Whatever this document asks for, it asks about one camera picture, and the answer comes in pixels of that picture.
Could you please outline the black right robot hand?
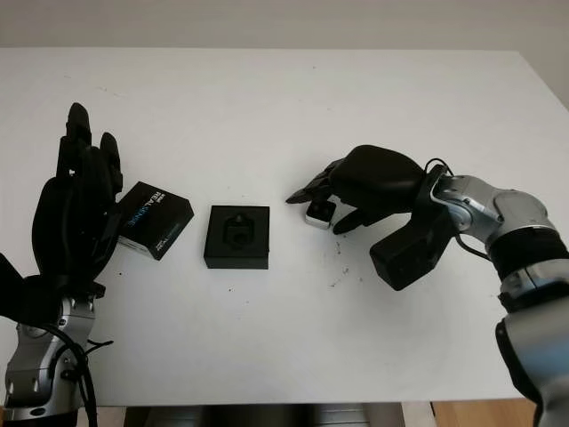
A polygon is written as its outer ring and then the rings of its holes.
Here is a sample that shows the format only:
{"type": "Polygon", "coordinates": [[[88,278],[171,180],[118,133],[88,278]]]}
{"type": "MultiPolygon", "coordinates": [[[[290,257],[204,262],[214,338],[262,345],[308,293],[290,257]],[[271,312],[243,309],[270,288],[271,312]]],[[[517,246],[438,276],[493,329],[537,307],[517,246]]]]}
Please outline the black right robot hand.
{"type": "Polygon", "coordinates": [[[425,178],[425,169],[406,155],[361,145],[331,162],[286,202],[322,202],[336,196],[354,208],[333,226],[334,234],[345,234],[392,214],[411,212],[425,178]]]}

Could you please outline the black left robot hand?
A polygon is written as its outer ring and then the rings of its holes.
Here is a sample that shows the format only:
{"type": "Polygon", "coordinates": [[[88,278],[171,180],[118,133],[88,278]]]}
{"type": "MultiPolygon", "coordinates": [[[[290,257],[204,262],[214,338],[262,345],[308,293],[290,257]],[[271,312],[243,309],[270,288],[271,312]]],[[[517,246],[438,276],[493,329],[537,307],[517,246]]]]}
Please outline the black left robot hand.
{"type": "Polygon", "coordinates": [[[71,105],[60,138],[55,175],[44,185],[32,225],[32,247],[40,275],[66,294],[101,298],[96,282],[118,240],[123,189],[121,160],[111,133],[92,144],[86,108],[71,105]]]}

